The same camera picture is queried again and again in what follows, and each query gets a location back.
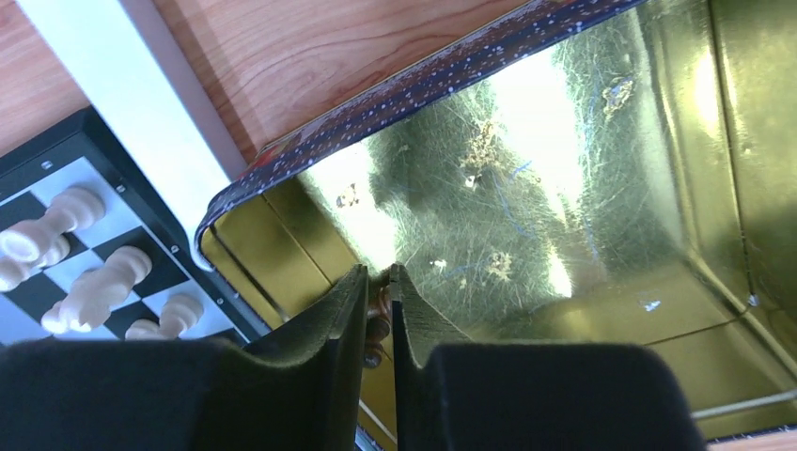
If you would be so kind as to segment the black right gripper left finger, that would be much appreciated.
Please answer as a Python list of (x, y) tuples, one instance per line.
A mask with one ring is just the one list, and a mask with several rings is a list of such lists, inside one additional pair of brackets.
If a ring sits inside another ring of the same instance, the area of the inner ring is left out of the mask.
[(5, 450), (352, 450), (367, 269), (240, 348), (219, 338), (61, 341), (1, 353)]

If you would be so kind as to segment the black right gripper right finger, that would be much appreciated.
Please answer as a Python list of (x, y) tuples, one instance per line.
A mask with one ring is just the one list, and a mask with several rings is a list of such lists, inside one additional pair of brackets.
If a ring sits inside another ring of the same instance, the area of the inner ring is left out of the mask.
[(475, 342), (389, 272), (401, 450), (702, 450), (670, 368), (637, 345)]

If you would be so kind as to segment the gold tin box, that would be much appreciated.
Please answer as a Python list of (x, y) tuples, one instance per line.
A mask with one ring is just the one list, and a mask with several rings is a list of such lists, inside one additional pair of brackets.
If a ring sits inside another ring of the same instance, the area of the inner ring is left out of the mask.
[(644, 345), (708, 439), (796, 445), (796, 5), (647, 1), (223, 213), (266, 323), (399, 263), (480, 341)]

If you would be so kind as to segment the black white chess board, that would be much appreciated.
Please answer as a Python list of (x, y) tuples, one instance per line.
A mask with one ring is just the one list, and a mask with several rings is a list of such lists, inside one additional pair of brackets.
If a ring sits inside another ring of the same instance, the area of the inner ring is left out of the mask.
[(197, 267), (183, 228), (101, 116), (84, 108), (1, 159), (1, 226), (40, 218), (53, 198), (71, 186), (104, 202), (105, 216), (84, 230), (64, 234), (68, 255), (37, 270), (15, 289), (1, 291), (1, 343), (48, 336), (40, 320), (63, 300), (84, 272), (96, 270), (121, 246), (134, 246), (152, 261), (149, 275), (112, 308), (89, 339), (121, 339), (138, 319), (157, 321), (169, 297), (187, 294), (204, 314), (185, 338), (219, 336), (244, 345), (269, 327), (216, 272)]

